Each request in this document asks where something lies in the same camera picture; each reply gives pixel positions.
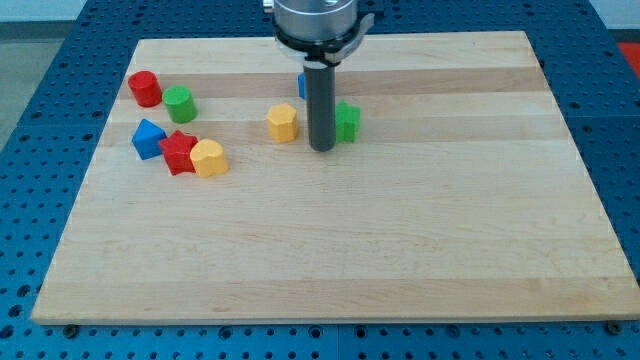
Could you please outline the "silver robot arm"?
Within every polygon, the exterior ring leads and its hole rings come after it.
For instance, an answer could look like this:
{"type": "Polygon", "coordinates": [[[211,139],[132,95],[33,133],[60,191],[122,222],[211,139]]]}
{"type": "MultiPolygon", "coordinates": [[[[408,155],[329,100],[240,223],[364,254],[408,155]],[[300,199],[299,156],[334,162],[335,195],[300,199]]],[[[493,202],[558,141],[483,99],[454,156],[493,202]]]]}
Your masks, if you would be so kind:
{"type": "Polygon", "coordinates": [[[263,0],[262,7],[272,17],[279,49],[312,69],[339,65],[375,24],[358,0],[263,0]]]}

